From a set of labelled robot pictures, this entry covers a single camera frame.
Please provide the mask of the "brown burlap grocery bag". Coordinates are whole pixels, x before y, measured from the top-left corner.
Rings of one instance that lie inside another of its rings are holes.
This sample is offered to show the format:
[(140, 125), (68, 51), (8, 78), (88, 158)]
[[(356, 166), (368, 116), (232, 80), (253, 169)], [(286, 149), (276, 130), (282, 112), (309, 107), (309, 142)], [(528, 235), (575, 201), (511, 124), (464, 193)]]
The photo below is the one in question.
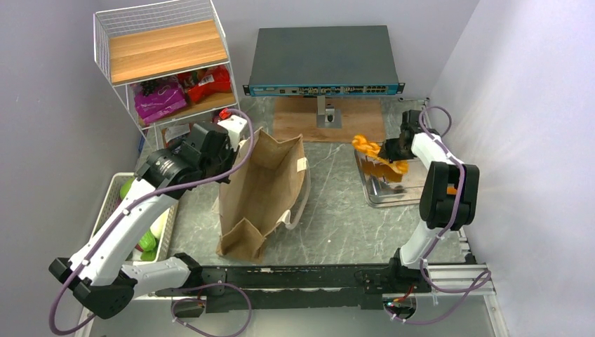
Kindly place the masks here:
[(263, 129), (239, 144), (236, 172), (218, 193), (219, 256), (262, 262), (265, 243), (278, 227), (294, 229), (311, 190), (302, 136), (276, 140)]

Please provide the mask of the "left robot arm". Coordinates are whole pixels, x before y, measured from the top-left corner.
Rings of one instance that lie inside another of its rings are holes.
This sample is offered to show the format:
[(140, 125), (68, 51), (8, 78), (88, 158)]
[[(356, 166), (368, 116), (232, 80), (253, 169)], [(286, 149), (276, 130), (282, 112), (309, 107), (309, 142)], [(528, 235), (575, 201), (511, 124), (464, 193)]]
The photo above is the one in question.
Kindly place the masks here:
[(71, 258), (56, 258), (49, 267), (51, 274), (101, 319), (117, 315), (134, 298), (151, 292), (196, 293), (202, 268), (186, 253), (143, 265), (126, 261), (157, 218), (190, 190), (190, 182), (229, 182), (223, 173), (232, 168), (245, 130), (245, 125), (234, 131), (199, 122), (185, 138), (151, 153), (108, 221)]

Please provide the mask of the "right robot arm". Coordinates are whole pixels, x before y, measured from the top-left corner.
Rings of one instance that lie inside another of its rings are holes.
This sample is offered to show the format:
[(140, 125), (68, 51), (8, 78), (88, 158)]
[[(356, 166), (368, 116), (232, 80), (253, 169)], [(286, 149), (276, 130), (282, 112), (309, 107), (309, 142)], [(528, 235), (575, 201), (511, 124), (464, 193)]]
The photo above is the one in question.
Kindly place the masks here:
[(445, 234), (471, 224), (476, 213), (479, 167), (460, 161), (437, 131), (427, 127), (426, 116), (426, 110), (404, 112), (399, 137), (385, 140), (378, 154), (391, 164), (417, 158), (427, 170), (419, 203), (420, 222), (398, 250), (399, 265), (386, 274), (395, 291), (406, 290), (414, 280), (412, 270), (424, 272), (430, 253)]

